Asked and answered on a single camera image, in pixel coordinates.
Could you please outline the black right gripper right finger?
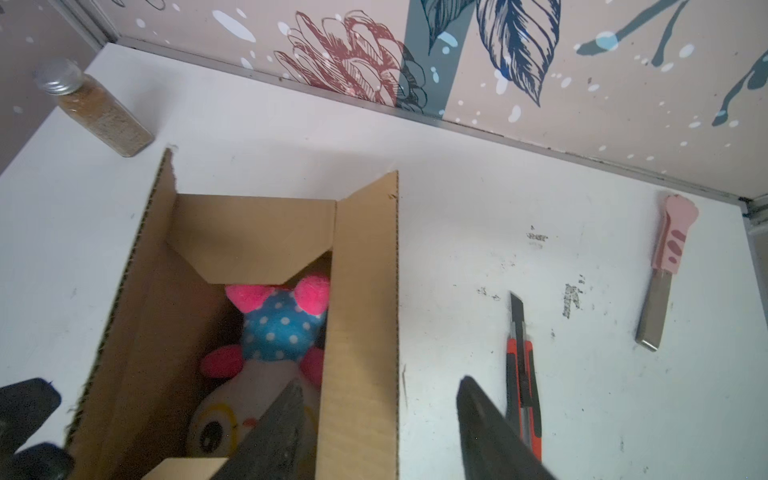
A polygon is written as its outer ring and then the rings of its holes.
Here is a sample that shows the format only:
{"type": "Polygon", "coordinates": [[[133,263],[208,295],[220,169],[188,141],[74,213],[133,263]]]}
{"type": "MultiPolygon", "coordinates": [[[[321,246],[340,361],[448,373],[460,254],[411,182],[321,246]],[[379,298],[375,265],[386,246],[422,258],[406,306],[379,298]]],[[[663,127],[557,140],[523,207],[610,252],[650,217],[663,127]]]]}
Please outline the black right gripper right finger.
{"type": "Polygon", "coordinates": [[[456,406],[467,480],[555,479],[471,376],[461,379],[456,406]]]}

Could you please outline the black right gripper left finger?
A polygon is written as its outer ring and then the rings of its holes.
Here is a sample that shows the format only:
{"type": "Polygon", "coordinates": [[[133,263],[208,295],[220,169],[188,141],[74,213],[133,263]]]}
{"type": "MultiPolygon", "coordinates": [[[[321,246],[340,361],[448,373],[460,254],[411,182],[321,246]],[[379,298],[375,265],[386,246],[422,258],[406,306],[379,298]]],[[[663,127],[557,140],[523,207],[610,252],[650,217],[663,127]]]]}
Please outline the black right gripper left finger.
{"type": "Polygon", "coordinates": [[[211,479],[298,479],[303,407],[301,385],[292,380],[211,479]]]}

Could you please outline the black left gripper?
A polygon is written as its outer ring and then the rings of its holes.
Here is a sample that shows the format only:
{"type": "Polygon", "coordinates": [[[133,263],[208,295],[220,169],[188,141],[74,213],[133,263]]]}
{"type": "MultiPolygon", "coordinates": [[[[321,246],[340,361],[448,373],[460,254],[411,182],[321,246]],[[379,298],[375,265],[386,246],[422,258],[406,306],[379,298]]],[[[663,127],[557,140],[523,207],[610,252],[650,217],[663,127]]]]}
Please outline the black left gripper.
{"type": "Polygon", "coordinates": [[[67,479],[73,457],[48,442],[22,446],[60,406],[61,396],[46,380],[33,378],[1,388],[1,478],[67,479]]]}

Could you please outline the red black utility knife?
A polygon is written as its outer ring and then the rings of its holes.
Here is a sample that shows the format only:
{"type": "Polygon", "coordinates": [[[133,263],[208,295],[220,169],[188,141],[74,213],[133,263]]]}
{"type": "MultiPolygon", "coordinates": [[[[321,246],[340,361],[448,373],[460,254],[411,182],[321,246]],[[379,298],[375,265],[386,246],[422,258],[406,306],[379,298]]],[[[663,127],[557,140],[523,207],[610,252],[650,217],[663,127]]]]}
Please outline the red black utility knife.
{"type": "Polygon", "coordinates": [[[542,420],[533,343],[526,335],[524,304],[510,293],[510,331],[506,346],[506,419],[535,458],[542,461],[542,420]]]}

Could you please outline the brown cardboard express box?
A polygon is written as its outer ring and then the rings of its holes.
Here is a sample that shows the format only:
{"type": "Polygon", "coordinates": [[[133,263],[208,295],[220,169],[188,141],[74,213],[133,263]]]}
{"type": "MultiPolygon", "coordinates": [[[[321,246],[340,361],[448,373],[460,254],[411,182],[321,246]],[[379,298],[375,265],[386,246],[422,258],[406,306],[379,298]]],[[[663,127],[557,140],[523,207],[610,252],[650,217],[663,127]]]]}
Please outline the brown cardboard express box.
{"type": "Polygon", "coordinates": [[[319,405],[320,479],[395,479],[398,201],[388,173],[340,201],[180,194],[165,152],[66,446],[76,479],[138,479],[185,450],[231,340],[228,284],[330,276],[319,405]]]}

